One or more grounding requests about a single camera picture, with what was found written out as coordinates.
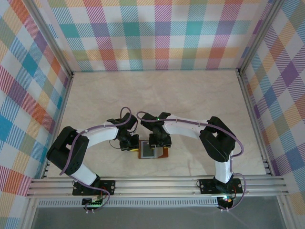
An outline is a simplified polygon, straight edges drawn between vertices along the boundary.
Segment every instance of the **colorful plaid backdrop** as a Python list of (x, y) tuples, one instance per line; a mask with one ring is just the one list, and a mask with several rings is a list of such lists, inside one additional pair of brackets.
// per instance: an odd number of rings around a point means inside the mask
[(16, 228), (68, 78), (21, 0), (0, 0), (0, 228)]
[(305, 0), (286, 0), (246, 70), (276, 175), (305, 225)]
[(271, 2), (36, 0), (77, 71), (235, 69)]

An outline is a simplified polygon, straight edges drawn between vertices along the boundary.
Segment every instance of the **vent grille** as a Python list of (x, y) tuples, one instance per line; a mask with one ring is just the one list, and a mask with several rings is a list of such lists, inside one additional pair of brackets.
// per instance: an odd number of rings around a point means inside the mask
[[(211, 207), (217, 206), (216, 197), (196, 198), (118, 198), (110, 199), (106, 207), (135, 207), (135, 208), (168, 208), (168, 207)], [(39, 208), (72, 208), (83, 207), (80, 198), (40, 199)]]

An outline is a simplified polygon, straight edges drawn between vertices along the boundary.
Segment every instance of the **gray floor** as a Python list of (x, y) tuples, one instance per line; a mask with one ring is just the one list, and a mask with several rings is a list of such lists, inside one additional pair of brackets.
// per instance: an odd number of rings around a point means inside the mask
[(217, 208), (39, 208), (32, 229), (284, 229), (276, 197), (247, 197), (229, 213)]

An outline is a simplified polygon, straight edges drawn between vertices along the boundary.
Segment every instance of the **black mounting plate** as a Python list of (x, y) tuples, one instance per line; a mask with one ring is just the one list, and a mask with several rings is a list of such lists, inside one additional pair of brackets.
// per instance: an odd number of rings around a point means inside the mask
[[(74, 186), (72, 191), (73, 196), (99, 196), (101, 194), (100, 190), (95, 190), (92, 188), (85, 187), (78, 182), (75, 182), (73, 186)], [(95, 184), (94, 186), (106, 189), (111, 196), (114, 195), (115, 180), (100, 180), (98, 184)]]
[[(222, 194), (222, 192), (216, 188), (214, 179), (200, 179), (198, 180), (197, 184), (200, 188), (200, 194)], [(228, 189), (225, 194), (235, 194), (233, 186), (236, 188), (236, 193), (243, 193), (243, 187), (240, 179), (233, 178), (231, 184), (232, 188)]]

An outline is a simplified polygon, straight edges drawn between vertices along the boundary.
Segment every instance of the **purple cable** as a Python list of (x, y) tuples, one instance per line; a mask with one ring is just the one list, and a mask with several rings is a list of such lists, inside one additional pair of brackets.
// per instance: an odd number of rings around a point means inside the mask
[[(107, 198), (106, 202), (103, 203), (100, 207), (98, 207), (98, 208), (95, 209), (94, 211), (99, 211), (99, 210), (101, 210), (102, 207), (104, 207), (104, 206), (108, 203), (108, 201), (109, 201), (109, 199), (110, 199), (110, 193), (109, 193), (106, 189), (99, 188), (99, 187), (92, 187), (92, 186), (90, 186), (90, 185), (86, 185), (86, 184), (82, 183), (81, 181), (77, 180), (76, 178), (74, 178), (74, 177), (72, 177), (72, 176), (69, 176), (69, 177), (71, 177), (71, 178), (74, 179), (76, 182), (80, 183), (81, 185), (83, 185), (83, 186), (85, 186), (85, 187), (88, 187), (88, 188), (91, 188), (91, 189), (95, 189), (95, 190), (100, 190), (100, 191), (103, 191), (103, 192), (107, 193), (108, 198)], [(88, 204), (85, 205), (85, 210), (88, 212), (87, 206), (88, 206)]]
[(212, 128), (217, 129), (217, 130), (220, 130), (220, 131), (224, 132), (225, 134), (229, 135), (231, 138), (233, 138), (233, 139), (239, 144), (239, 146), (240, 146), (240, 148), (241, 148), (241, 151), (240, 151), (240, 153), (235, 154), (235, 155), (232, 155), (232, 156), (230, 157), (230, 172), (231, 172), (233, 175), (240, 175), (240, 176), (242, 176), (242, 178), (243, 178), (243, 180), (244, 180), (244, 191), (243, 191), (242, 197), (240, 198), (239, 202), (238, 202), (237, 204), (235, 204), (233, 207), (231, 207), (230, 209), (234, 209), (235, 207), (237, 207), (237, 206), (242, 202), (242, 200), (243, 200), (243, 198), (244, 198), (245, 191), (246, 191), (246, 187), (247, 187), (246, 180), (245, 180), (244, 175), (242, 175), (242, 174), (240, 174), (240, 173), (233, 173), (233, 172), (232, 172), (232, 159), (233, 159), (234, 157), (240, 156), (241, 154), (244, 153), (244, 146), (243, 146), (243, 144), (241, 143), (241, 141), (239, 141), (239, 140), (237, 139), (236, 136), (234, 136), (234, 135), (231, 134), (230, 132), (228, 132), (228, 131), (222, 129), (221, 127), (218, 127), (218, 126), (212, 125), (212, 124), (208, 124), (208, 123), (198, 123), (198, 122), (193, 122), (193, 121), (188, 121), (188, 120), (183, 120), (183, 119), (174, 119), (174, 118), (164, 118), (164, 119), (159, 119), (159, 120), (146, 120), (146, 119), (140, 118), (140, 117), (139, 117), (139, 114), (147, 114), (147, 112), (145, 112), (145, 111), (139, 111), (139, 112), (137, 113), (137, 115), (136, 115), (138, 119), (140, 119), (141, 121), (147, 122), (147, 123), (164, 122), (164, 121), (175, 121), (175, 122), (189, 123), (189, 124), (194, 124), (194, 125), (204, 125), (204, 126), (208, 126), (208, 127), (212, 127)]
[(93, 126), (93, 127), (88, 128), (88, 129), (86, 129), (86, 130), (83, 130), (83, 131), (81, 131), (78, 135), (76, 135), (75, 139), (74, 139), (73, 142), (72, 142), (71, 149), (70, 149), (70, 152), (69, 152), (69, 155), (68, 155), (68, 159), (67, 159), (66, 165), (65, 165), (65, 167), (63, 168), (63, 170), (61, 171), (61, 173), (59, 173), (60, 176), (61, 176), (62, 174), (64, 174), (64, 172), (67, 170), (67, 168), (68, 168), (68, 166), (69, 166), (69, 163), (70, 163), (71, 157), (72, 157), (72, 152), (73, 152), (73, 149), (74, 149), (74, 146), (75, 146), (75, 143), (76, 143), (77, 139), (78, 139), (82, 134), (84, 134), (84, 133), (86, 133), (86, 132), (88, 132), (88, 131), (94, 130), (94, 129), (98, 129), (98, 128), (101, 128), (101, 127), (116, 127), (116, 126), (120, 126), (120, 125), (124, 125), (124, 124), (128, 123), (129, 120), (130, 120), (131, 117), (132, 117), (132, 111), (131, 111), (131, 109), (130, 109), (129, 107), (126, 107), (126, 106), (125, 106), (125, 107), (123, 107), (123, 108), (121, 109), (120, 116), (122, 115), (122, 111), (123, 111), (124, 109), (127, 109), (127, 110), (129, 111), (129, 117), (128, 117), (128, 119), (127, 119), (125, 122), (119, 123), (119, 124), (112, 124), (112, 125), (96, 125), (96, 126)]

